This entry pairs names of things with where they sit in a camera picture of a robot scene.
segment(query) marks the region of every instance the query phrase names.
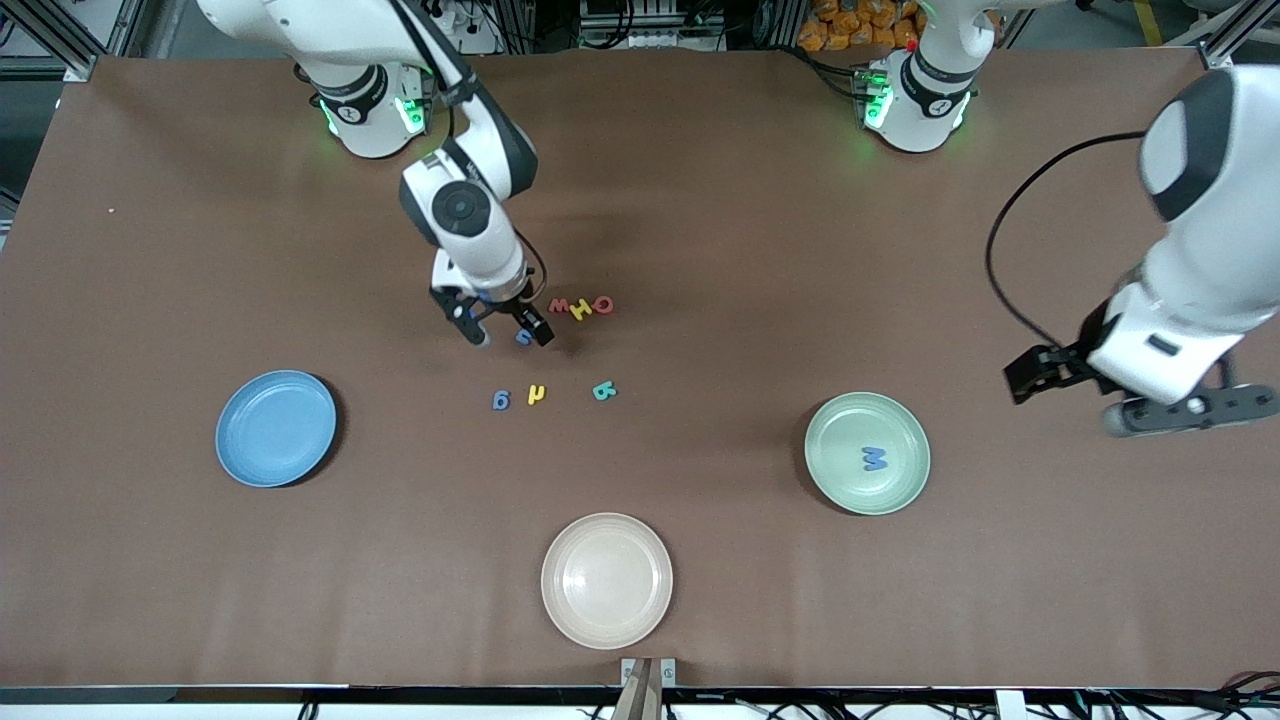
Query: green led light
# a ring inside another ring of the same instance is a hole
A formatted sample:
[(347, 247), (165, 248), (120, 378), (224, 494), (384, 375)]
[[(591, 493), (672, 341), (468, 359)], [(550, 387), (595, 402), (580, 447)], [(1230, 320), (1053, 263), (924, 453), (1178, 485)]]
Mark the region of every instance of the green led light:
[(884, 90), (884, 95), (881, 95), (867, 105), (867, 126), (879, 129), (879, 127), (884, 124), (884, 117), (888, 114), (888, 106), (892, 104), (893, 88), (890, 87)]
[(320, 109), (324, 111), (324, 119), (329, 120), (329, 132), (338, 137), (338, 126), (333, 124), (333, 115), (329, 114), (329, 108), (325, 108), (324, 102), (320, 102)]
[(422, 110), (419, 108), (417, 100), (401, 100), (396, 99), (396, 109), (401, 114), (401, 120), (404, 122), (404, 129), (412, 135), (422, 132), (426, 123), (422, 122)]
[(972, 92), (964, 94), (964, 99), (960, 100), (960, 106), (956, 108), (956, 120), (951, 123), (951, 129), (956, 129), (957, 127), (960, 127), (960, 123), (964, 122), (964, 109), (969, 105), (970, 97), (973, 97)]

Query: green plate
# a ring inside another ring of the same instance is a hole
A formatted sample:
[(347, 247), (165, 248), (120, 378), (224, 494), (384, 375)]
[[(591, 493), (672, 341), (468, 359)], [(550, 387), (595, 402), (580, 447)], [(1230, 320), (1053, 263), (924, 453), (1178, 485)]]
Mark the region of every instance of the green plate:
[(897, 401), (850, 392), (818, 409), (804, 437), (804, 459), (832, 502), (860, 515), (884, 515), (924, 489), (929, 439)]

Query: black cable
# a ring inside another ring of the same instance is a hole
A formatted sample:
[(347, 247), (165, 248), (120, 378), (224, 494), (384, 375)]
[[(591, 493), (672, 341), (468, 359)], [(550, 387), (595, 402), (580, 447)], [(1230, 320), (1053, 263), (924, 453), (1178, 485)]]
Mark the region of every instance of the black cable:
[(1115, 720), (1129, 720), (1129, 716), (1125, 714), (1124, 708), (1120, 707), (1119, 702), (1116, 702), (1115, 696), (1111, 693), (1106, 693), (1106, 696), (1107, 696), (1107, 703), (1111, 705), (1111, 716)]
[(1034, 173), (1032, 173), (1029, 178), (1023, 181), (1023, 184), (1018, 186), (1018, 190), (1015, 190), (1014, 193), (1009, 196), (1009, 200), (1005, 201), (1005, 206), (1000, 209), (1000, 213), (996, 215), (996, 222), (992, 223), (991, 232), (987, 234), (987, 250), (983, 254), (983, 263), (986, 264), (987, 268), (987, 283), (991, 286), (992, 292), (996, 293), (996, 299), (1000, 300), (1000, 304), (1005, 306), (1005, 310), (1007, 310), (1009, 314), (1012, 315), (1015, 320), (1021, 323), (1023, 327), (1025, 327), (1027, 329), (1038, 334), (1042, 340), (1044, 340), (1044, 342), (1050, 343), (1050, 346), (1053, 348), (1061, 348), (1062, 343), (1055, 340), (1053, 336), (1048, 334), (1048, 332), (1044, 328), (1037, 325), (1034, 322), (1032, 322), (1030, 318), (1028, 318), (1020, 310), (1018, 310), (1018, 307), (1014, 306), (1012, 301), (1009, 300), (1009, 296), (1005, 295), (1004, 288), (1000, 287), (1000, 281), (996, 279), (996, 270), (992, 266), (992, 260), (991, 260), (992, 249), (996, 246), (996, 233), (1000, 232), (1000, 225), (1005, 222), (1005, 215), (1007, 215), (1009, 210), (1012, 209), (1015, 202), (1018, 202), (1018, 199), (1021, 197), (1023, 193), (1027, 192), (1027, 188), (1029, 188), (1032, 183), (1039, 179), (1041, 176), (1047, 173), (1053, 165), (1079, 152), (1080, 150), (1093, 147), (1094, 145), (1102, 145), (1105, 142), (1117, 142), (1121, 140), (1139, 140), (1144, 135), (1146, 132), (1121, 132), (1115, 135), (1103, 135), (1094, 137), (1092, 140), (1085, 140), (1084, 142), (1076, 142), (1075, 145), (1059, 152), (1052, 159), (1050, 159), (1050, 161), (1044, 163)]
[(795, 59), (800, 60), (801, 63), (809, 65), (809, 68), (813, 69), (813, 72), (818, 76), (818, 79), (820, 79), (823, 85), (826, 85), (828, 88), (831, 88), (832, 92), (835, 92), (836, 95), (840, 95), (841, 97), (847, 97), (850, 100), (874, 100), (876, 99), (874, 95), (870, 95), (868, 92), (852, 92), (850, 90), (846, 90), (846, 88), (836, 85), (829, 77), (827, 77), (826, 73), (829, 73), (829, 74), (833, 74), (833, 76), (840, 76), (842, 78), (851, 78), (851, 77), (854, 77), (854, 70), (850, 69), (850, 68), (837, 68), (836, 65), (828, 65), (826, 63), (819, 63), (818, 60), (814, 60), (813, 58), (810, 58), (809, 54), (805, 53), (804, 47), (792, 47), (790, 45), (769, 45), (768, 47), (764, 47), (763, 50), (777, 50), (780, 53), (786, 53), (787, 55), (791, 55), (792, 58), (795, 58)]
[[(1280, 671), (1271, 670), (1271, 671), (1267, 671), (1267, 673), (1249, 673), (1244, 678), (1240, 678), (1239, 680), (1236, 680), (1236, 682), (1234, 682), (1231, 684), (1222, 685), (1221, 689), (1219, 689), (1217, 692), (1220, 692), (1220, 693), (1236, 692), (1236, 691), (1239, 691), (1240, 688), (1243, 688), (1245, 685), (1252, 685), (1253, 683), (1257, 683), (1258, 680), (1266, 680), (1267, 678), (1280, 678)], [(1274, 692), (1276, 689), (1277, 688), (1267, 688), (1265, 691), (1257, 691), (1257, 692), (1258, 693), (1267, 693), (1267, 692)]]
[(320, 703), (307, 700), (298, 708), (298, 720), (316, 720), (320, 716)]
[(480, 3), (480, 0), (475, 0), (474, 5), (477, 5), (480, 8), (480, 12), (484, 13), (484, 19), (489, 20), (489, 26), (493, 27), (493, 31), (502, 36), (502, 41), (507, 45), (506, 51), (508, 55), (512, 54), (511, 49), (516, 46), (516, 44), (511, 41), (512, 37), (515, 37), (516, 40), (524, 40), (525, 42), (538, 42), (532, 37), (525, 37), (518, 32), (512, 32), (508, 35), (507, 28), (498, 24), (498, 20), (495, 20), (494, 17), (489, 13), (488, 5)]
[(1142, 712), (1143, 715), (1151, 717), (1151, 720), (1165, 720), (1165, 717), (1161, 714), (1158, 714), (1155, 710), (1147, 707), (1146, 705), (1140, 705), (1140, 703), (1137, 703), (1137, 702), (1134, 702), (1132, 705), (1138, 708), (1138, 712)]
[(844, 703), (838, 705), (814, 703), (814, 705), (818, 706), (818, 710), (826, 712), (831, 717), (831, 720), (861, 720), (860, 717), (850, 712)]
[(783, 711), (783, 710), (786, 710), (786, 708), (788, 708), (788, 707), (795, 707), (795, 708), (799, 708), (799, 710), (800, 710), (800, 712), (804, 712), (805, 715), (808, 715), (808, 716), (809, 716), (809, 720), (818, 720), (818, 716), (817, 716), (817, 715), (814, 715), (812, 710), (809, 710), (808, 707), (805, 707), (805, 706), (803, 706), (803, 705), (800, 705), (800, 703), (797, 703), (797, 702), (788, 702), (788, 703), (786, 703), (786, 705), (780, 705), (780, 706), (777, 706), (777, 707), (776, 707), (776, 708), (773, 710), (773, 712), (769, 712), (769, 714), (768, 714), (768, 715), (767, 715), (767, 716), (764, 717), (764, 720), (781, 720), (781, 719), (782, 719), (782, 711)]
[(585, 47), (590, 47), (591, 50), (611, 50), (613, 47), (617, 47), (623, 40), (627, 38), (627, 36), (631, 35), (631, 28), (636, 19), (635, 0), (618, 0), (618, 1), (620, 3), (625, 1), (626, 6), (625, 8), (621, 5), (618, 6), (618, 28), (613, 31), (612, 37), (605, 40), (603, 45), (593, 45), (584, 40), (582, 45)]
[(956, 707), (956, 710), (947, 710), (946, 707), (942, 707), (941, 705), (933, 705), (932, 702), (928, 702), (925, 705), (928, 705), (929, 707), (937, 710), (943, 715), (950, 715), (952, 720), (965, 720), (964, 717), (960, 716), (959, 706)]
[(863, 720), (872, 720), (872, 717), (874, 717), (879, 711), (884, 710), (886, 707), (888, 707), (891, 705), (893, 705), (893, 703), (892, 702), (886, 702), (884, 705), (882, 705), (879, 707), (870, 708), (869, 711), (867, 711), (867, 715), (863, 715)]
[(529, 297), (529, 302), (532, 302), (535, 299), (538, 299), (539, 295), (543, 293), (544, 290), (547, 290), (547, 263), (543, 260), (543, 254), (539, 252), (536, 247), (534, 247), (532, 242), (529, 242), (529, 238), (525, 237), (524, 233), (521, 233), (520, 229), (516, 228), (516, 225), (511, 225), (511, 229), (516, 231), (516, 237), (520, 238), (520, 242), (524, 242), (525, 247), (527, 247), (529, 251), (534, 254), (534, 259), (538, 260), (538, 268), (543, 274), (543, 281), (538, 283), (538, 290), (535, 290), (534, 295)]

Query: robotic arm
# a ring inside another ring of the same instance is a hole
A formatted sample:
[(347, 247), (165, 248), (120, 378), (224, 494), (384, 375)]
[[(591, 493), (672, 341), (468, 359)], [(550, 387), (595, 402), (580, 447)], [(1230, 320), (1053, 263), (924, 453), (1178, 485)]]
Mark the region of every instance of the robotic arm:
[[(1280, 68), (1213, 70), (1143, 137), (1138, 169), (1164, 240), (1065, 348), (1036, 346), (1005, 368), (1014, 402), (1097, 380), (1128, 400), (1117, 436), (1210, 428), (1276, 414), (1270, 387), (1235, 384), (1229, 351), (1280, 309)], [(1221, 387), (1203, 378), (1221, 369)]]
[(970, 87), (996, 42), (987, 10), (1043, 8), (1065, 0), (920, 0), (929, 24), (914, 51), (895, 50), (870, 64), (859, 90), (874, 99), (863, 124), (908, 152), (946, 142), (964, 122)]
[(524, 238), (502, 209), (532, 184), (538, 154), (421, 9), (404, 0), (198, 4), (224, 33), (274, 45), (297, 60), (338, 137), (361, 156), (389, 155), (416, 135), (396, 88), (410, 91), (417, 68), (429, 68), (444, 101), (468, 120), (466, 132), (451, 132), (401, 177), (401, 205), (439, 249), (431, 296), (472, 345), (488, 342), (481, 322), (493, 313), (515, 316), (539, 345), (550, 342), (550, 325), (531, 305), (538, 292)]

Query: cable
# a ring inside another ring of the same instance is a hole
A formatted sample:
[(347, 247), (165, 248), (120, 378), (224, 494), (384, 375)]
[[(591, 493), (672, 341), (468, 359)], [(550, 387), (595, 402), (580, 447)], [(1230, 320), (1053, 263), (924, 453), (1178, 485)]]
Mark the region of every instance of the cable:
[(320, 716), (320, 703), (315, 701), (306, 701), (302, 707), (298, 708), (298, 720), (316, 720)]
[(964, 717), (960, 716), (959, 707), (956, 710), (947, 710), (946, 707), (942, 707), (941, 705), (933, 705), (932, 702), (925, 705), (928, 705), (929, 707), (937, 710), (943, 715), (950, 715), (952, 720), (965, 720)]
[(867, 715), (863, 715), (863, 720), (872, 720), (872, 717), (874, 717), (879, 711), (884, 710), (886, 707), (888, 707), (891, 705), (893, 705), (893, 702), (886, 702), (884, 705), (882, 705), (879, 707), (873, 707), (873, 708), (868, 710)]
[(538, 296), (540, 296), (544, 290), (547, 290), (547, 263), (543, 261), (541, 252), (539, 252), (538, 249), (534, 247), (532, 242), (529, 242), (529, 238), (525, 237), (525, 234), (521, 233), (516, 225), (511, 225), (511, 229), (516, 231), (516, 237), (520, 238), (520, 242), (524, 242), (525, 247), (527, 247), (529, 251), (534, 254), (534, 259), (538, 260), (539, 272), (541, 272), (543, 274), (541, 282), (538, 283), (538, 290), (535, 290), (534, 295), (531, 295), (529, 300), (526, 300), (526, 302), (532, 302), (534, 300), (538, 300)]
[[(724, 10), (723, 10), (723, 3), (722, 3), (722, 4), (721, 4), (721, 13), (723, 13), (723, 12), (724, 12)], [(753, 45), (756, 45), (756, 42), (755, 42), (755, 37), (754, 37), (754, 32), (755, 32), (755, 20), (756, 20), (756, 19), (759, 18), (759, 15), (760, 15), (760, 10), (759, 10), (759, 8), (756, 8), (756, 10), (755, 10), (754, 13), (751, 13), (751, 17), (749, 17), (749, 18), (746, 18), (745, 20), (742, 20), (742, 22), (737, 23), (736, 26), (732, 26), (732, 27), (731, 27), (731, 26), (728, 26), (728, 24), (724, 24), (723, 27), (721, 27), (721, 33), (719, 33), (719, 37), (717, 37), (717, 38), (716, 38), (716, 51), (717, 51), (717, 53), (719, 51), (719, 46), (721, 46), (721, 44), (723, 44), (723, 42), (724, 42), (724, 36), (726, 36), (727, 33), (731, 33), (731, 32), (737, 32), (737, 31), (742, 29), (742, 28), (744, 28), (744, 27), (746, 27), (746, 26), (751, 26), (751, 32), (753, 32), (753, 37), (751, 37), (751, 44), (753, 44)]]
[(824, 703), (823, 702), (823, 703), (814, 703), (814, 705), (818, 706), (818, 710), (822, 710), (823, 712), (826, 712), (827, 716), (831, 717), (831, 720), (860, 720), (856, 715), (854, 715), (852, 712), (850, 712), (849, 708), (845, 707), (844, 703), (829, 705), (829, 703)]
[[(634, 26), (636, 19), (635, 0), (626, 0), (626, 4), (627, 4), (626, 8), (621, 6), (618, 8), (618, 28), (613, 31), (612, 37), (605, 40), (603, 45), (591, 45), (590, 42), (584, 40), (582, 46), (590, 47), (591, 50), (609, 50), (617, 47), (623, 40), (626, 40), (627, 36), (631, 35), (631, 27)], [(626, 22), (626, 29), (623, 29), (622, 27), (623, 22)]]
[(476, 5), (476, 6), (480, 8), (480, 13), (484, 14), (484, 18), (486, 20), (489, 20), (489, 27), (493, 28), (493, 32), (497, 33), (497, 35), (499, 35), (499, 36), (502, 36), (502, 41), (507, 45), (506, 51), (507, 51), (508, 55), (513, 54), (511, 51), (511, 49), (516, 46), (516, 44), (511, 41), (511, 38), (513, 38), (513, 37), (516, 40), (524, 40), (525, 42), (530, 42), (530, 44), (538, 42), (532, 37), (525, 37), (525, 36), (520, 35), (518, 32), (509, 32), (508, 33), (507, 28), (504, 28), (503, 26), (500, 26), (498, 23), (498, 20), (494, 19), (494, 17), (489, 13), (489, 6), (485, 5), (484, 3), (480, 3), (479, 0), (476, 0), (476, 1), (472, 3), (472, 5)]
[(1143, 715), (1151, 717), (1151, 720), (1165, 720), (1165, 717), (1161, 714), (1158, 714), (1155, 710), (1147, 707), (1146, 705), (1139, 705), (1137, 702), (1134, 702), (1132, 705), (1138, 708), (1138, 712), (1142, 712)]
[[(480, 3), (477, 3), (476, 0), (471, 0), (471, 8), (475, 9), (476, 5), (480, 5)], [(462, 13), (462, 17), (465, 17), (467, 19), (479, 20), (480, 15), (484, 14), (483, 10), (480, 13), (474, 14), (474, 15), (470, 14), (470, 13), (467, 13), (466, 10), (462, 9), (462, 3), (461, 1), (460, 3), (454, 3), (453, 6), (457, 8), (458, 12)]]
[(818, 716), (814, 715), (812, 710), (809, 710), (808, 707), (805, 707), (805, 706), (803, 706), (803, 705), (800, 705), (797, 702), (788, 702), (786, 705), (777, 706), (773, 710), (773, 712), (769, 712), (768, 715), (765, 715), (764, 720), (781, 720), (782, 719), (782, 711), (786, 710), (786, 708), (788, 708), (788, 707), (795, 707), (795, 708), (800, 710), (800, 712), (804, 712), (805, 715), (809, 716), (809, 720), (818, 720)]
[(777, 50), (780, 53), (786, 53), (787, 55), (791, 55), (796, 60), (800, 60), (801, 63), (809, 65), (809, 68), (813, 69), (814, 73), (817, 73), (818, 79), (820, 79), (823, 85), (829, 87), (832, 92), (840, 95), (841, 97), (847, 97), (850, 100), (873, 100), (876, 97), (874, 95), (867, 92), (852, 92), (850, 90), (845, 90), (844, 87), (836, 85), (824, 73), (840, 76), (842, 78), (851, 78), (854, 77), (854, 70), (850, 68), (837, 68), (836, 65), (819, 63), (818, 60), (810, 58), (809, 54), (805, 53), (804, 47), (792, 47), (790, 45), (769, 45), (768, 47), (763, 47), (762, 50)]
[[(1005, 295), (1005, 290), (1000, 287), (1000, 281), (996, 279), (996, 270), (992, 266), (992, 260), (991, 260), (992, 249), (996, 246), (996, 233), (1000, 232), (1000, 225), (1004, 224), (1005, 215), (1007, 215), (1009, 210), (1012, 209), (1015, 202), (1018, 202), (1018, 199), (1021, 197), (1023, 193), (1027, 192), (1027, 188), (1029, 188), (1032, 183), (1039, 179), (1041, 176), (1047, 173), (1053, 165), (1059, 164), (1060, 161), (1071, 155), (1075, 155), (1080, 150), (1093, 147), (1094, 145), (1102, 145), (1105, 142), (1119, 142), (1121, 140), (1139, 140), (1144, 135), (1147, 135), (1144, 131), (1103, 135), (1094, 137), (1092, 140), (1085, 140), (1084, 142), (1076, 142), (1075, 145), (1059, 152), (1052, 159), (1050, 159), (1050, 161), (1044, 163), (1034, 173), (1032, 173), (1029, 178), (1023, 181), (1023, 184), (1018, 186), (1018, 190), (1015, 190), (1014, 193), (1009, 196), (1009, 200), (1005, 201), (1005, 206), (1001, 208), (1000, 213), (996, 215), (996, 222), (991, 224), (991, 232), (987, 233), (987, 250), (983, 254), (983, 263), (987, 268), (987, 284), (989, 284), (991, 291), (996, 293), (996, 300), (1000, 300), (1000, 304), (1005, 306), (1005, 310), (1007, 310), (1009, 314), (1012, 315), (1015, 320), (1021, 323), (1021, 325), (1025, 327), (1027, 329), (1038, 334), (1044, 342), (1050, 343), (1050, 346), (1055, 350), (1061, 348), (1062, 343), (1055, 340), (1053, 336), (1048, 334), (1048, 332), (1044, 328), (1037, 325), (1034, 322), (1032, 322), (1030, 318), (1028, 318), (1018, 307), (1015, 307), (1012, 301), (1009, 300), (1009, 296)], [(1079, 693), (1076, 693), (1076, 700), (1080, 701), (1082, 706), (1084, 705), (1084, 701), (1079, 697)]]
[[(1239, 680), (1236, 680), (1236, 682), (1234, 682), (1231, 684), (1222, 685), (1222, 688), (1219, 689), (1217, 692), (1220, 692), (1220, 693), (1239, 692), (1239, 689), (1243, 688), (1243, 687), (1245, 687), (1245, 685), (1252, 685), (1253, 683), (1257, 683), (1258, 680), (1266, 680), (1268, 678), (1280, 678), (1280, 673), (1274, 671), (1274, 670), (1272, 671), (1267, 671), (1267, 673), (1251, 673), (1251, 674), (1240, 678)], [(1242, 693), (1242, 694), (1268, 693), (1268, 692), (1274, 692), (1276, 689), (1277, 688), (1271, 687), (1271, 688), (1267, 688), (1265, 691), (1254, 691), (1254, 693)]]
[(1115, 696), (1111, 693), (1106, 693), (1106, 697), (1107, 697), (1107, 703), (1111, 706), (1111, 716), (1115, 720), (1129, 720), (1129, 716), (1125, 714), (1124, 708), (1120, 707), (1119, 702), (1116, 702)]

